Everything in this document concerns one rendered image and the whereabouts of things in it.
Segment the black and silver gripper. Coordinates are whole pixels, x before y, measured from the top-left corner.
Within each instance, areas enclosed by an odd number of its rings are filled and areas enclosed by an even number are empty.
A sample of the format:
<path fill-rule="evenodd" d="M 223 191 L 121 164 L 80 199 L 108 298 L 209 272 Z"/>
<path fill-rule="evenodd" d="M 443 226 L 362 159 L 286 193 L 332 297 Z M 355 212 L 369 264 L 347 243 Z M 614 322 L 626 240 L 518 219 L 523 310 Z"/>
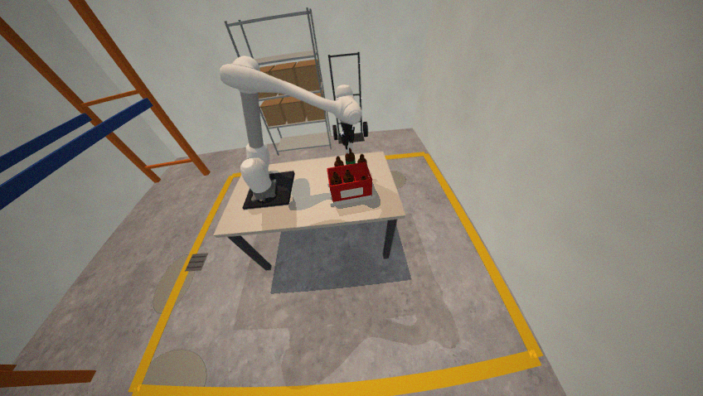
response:
<path fill-rule="evenodd" d="M 345 147 L 346 153 L 349 154 L 349 148 L 353 151 L 352 144 L 354 141 L 355 127 L 352 127 L 352 125 L 347 124 L 347 123 L 341 123 L 341 126 L 342 126 L 342 133 L 340 133 L 340 136 L 342 138 L 342 144 L 344 146 L 346 146 Z M 349 140 L 349 145 L 348 145 L 348 140 Z"/>

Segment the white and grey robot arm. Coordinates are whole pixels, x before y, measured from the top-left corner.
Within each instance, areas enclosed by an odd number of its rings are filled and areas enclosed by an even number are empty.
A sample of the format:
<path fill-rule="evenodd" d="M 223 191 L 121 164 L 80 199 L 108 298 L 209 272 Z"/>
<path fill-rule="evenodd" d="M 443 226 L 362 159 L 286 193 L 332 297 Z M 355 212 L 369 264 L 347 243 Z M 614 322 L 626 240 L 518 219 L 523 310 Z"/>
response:
<path fill-rule="evenodd" d="M 324 99 L 297 85 L 261 72 L 256 60 L 248 56 L 241 56 L 232 64 L 223 65 L 220 68 L 220 76 L 224 84 L 240 91 L 249 141 L 246 146 L 247 160 L 242 162 L 240 173 L 248 187 L 253 191 L 252 201 L 259 200 L 259 198 L 260 200 L 265 200 L 265 198 L 275 197 L 277 182 L 269 178 L 269 150 L 268 146 L 263 142 L 257 92 L 292 96 L 295 99 L 333 113 L 341 123 L 357 124 L 362 116 L 361 107 L 354 100 L 352 89 L 349 85 L 337 87 L 336 101 Z M 260 160 L 261 162 L 259 162 Z M 260 201 L 260 203 L 263 202 Z"/>

